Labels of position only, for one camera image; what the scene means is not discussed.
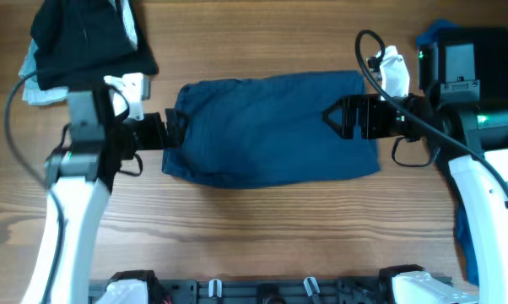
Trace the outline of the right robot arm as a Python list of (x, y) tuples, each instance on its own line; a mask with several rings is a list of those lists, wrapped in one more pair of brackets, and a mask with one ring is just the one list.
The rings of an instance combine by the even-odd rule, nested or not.
[(389, 83), (389, 48), (360, 63), (371, 95), (348, 95), (322, 114), (341, 138), (359, 128), (365, 139), (394, 137), (434, 145), (430, 158), (450, 152), (448, 168), (467, 218), (478, 267), (478, 303), (508, 303), (508, 97), (487, 95), (480, 70), (487, 58), (473, 41), (419, 48), (423, 94), (404, 95)]

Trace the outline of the navy blue shorts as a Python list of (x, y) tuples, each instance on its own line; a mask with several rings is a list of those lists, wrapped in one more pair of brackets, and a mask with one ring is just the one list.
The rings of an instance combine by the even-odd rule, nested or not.
[(340, 98), (364, 92), (356, 71), (187, 84), (175, 103), (189, 117), (184, 142), (164, 152), (162, 171), (236, 189), (375, 174), (376, 142), (342, 139), (322, 120)]

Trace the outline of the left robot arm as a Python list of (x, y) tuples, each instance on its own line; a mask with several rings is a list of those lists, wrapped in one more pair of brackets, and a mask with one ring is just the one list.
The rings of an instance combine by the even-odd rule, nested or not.
[(140, 150), (178, 148), (190, 117), (177, 109), (140, 120), (131, 107), (116, 114), (108, 84), (68, 92), (71, 144), (59, 144), (45, 162), (46, 222), (24, 303), (85, 303), (95, 238), (124, 160)]

